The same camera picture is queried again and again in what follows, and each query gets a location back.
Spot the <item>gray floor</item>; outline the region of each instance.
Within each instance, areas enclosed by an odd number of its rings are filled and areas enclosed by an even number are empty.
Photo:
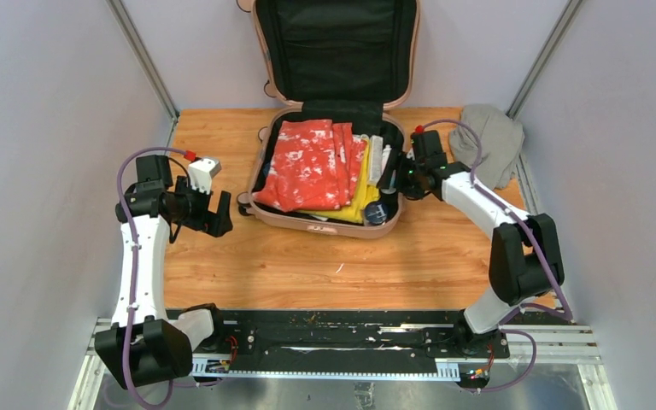
[[[518,374],[507,364],[492,368],[491,385],[512,380]],[[141,407],[111,378],[106,376],[95,410]],[[143,387],[148,401],[164,397],[164,386]],[[108,395],[108,404],[104,395]],[[522,383],[511,389],[479,396],[441,382],[375,383],[348,380],[228,379],[220,385],[200,389],[176,389],[166,409],[589,409],[576,366],[537,365]]]

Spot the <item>gray cloth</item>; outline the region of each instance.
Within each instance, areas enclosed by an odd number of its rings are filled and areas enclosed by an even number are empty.
[[[470,126],[482,141],[482,162],[477,178],[489,188],[504,188],[517,169],[519,151],[524,141],[522,125],[490,105],[467,105],[461,111],[461,121]],[[472,135],[457,126],[448,135],[454,159],[470,167],[477,157],[477,145]]]

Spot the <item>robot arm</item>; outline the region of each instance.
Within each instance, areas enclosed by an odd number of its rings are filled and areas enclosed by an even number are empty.
[[[461,349],[472,351],[485,345],[487,337],[494,335],[501,321],[515,308],[552,289],[536,249],[524,254],[523,244],[530,246],[529,238],[510,214],[532,230],[554,278],[562,284],[564,270],[556,227],[549,216],[530,215],[497,196],[478,179],[472,183],[466,166],[447,162],[438,132],[416,132],[411,139],[413,155],[399,161],[399,191],[409,199],[433,194],[459,209],[491,239],[490,286],[462,311],[454,326],[454,342]]]
[[[130,373],[135,386],[180,378],[190,374],[192,351],[205,339],[218,343],[222,335],[220,311],[213,304],[191,307],[176,321],[167,319],[164,305],[164,260],[167,243],[173,243],[182,226],[221,237],[231,231],[228,192],[220,193],[216,213],[208,211],[212,179],[220,162],[200,158],[187,167],[187,177],[173,186],[169,160],[164,155],[137,158],[136,184],[125,199],[137,228],[137,298],[130,343]],[[132,267],[135,260],[132,232],[124,210],[116,207],[121,222],[124,256],[120,295],[112,317],[112,327],[95,335],[95,350],[122,388],[122,355],[128,320]]]

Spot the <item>black cable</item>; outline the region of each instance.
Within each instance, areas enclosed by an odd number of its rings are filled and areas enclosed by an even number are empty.
[[[190,175],[187,173],[187,168],[185,168],[184,165],[182,165],[179,161],[175,160],[171,156],[168,156],[167,159],[174,162],[175,164],[177,164],[178,167],[182,168],[182,171],[184,171],[185,177],[187,177],[187,185],[192,185],[192,183],[190,182]]]

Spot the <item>suitcase lid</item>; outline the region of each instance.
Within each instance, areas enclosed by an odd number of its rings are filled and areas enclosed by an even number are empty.
[[[403,103],[411,91],[419,0],[254,0],[269,82],[289,106]]]

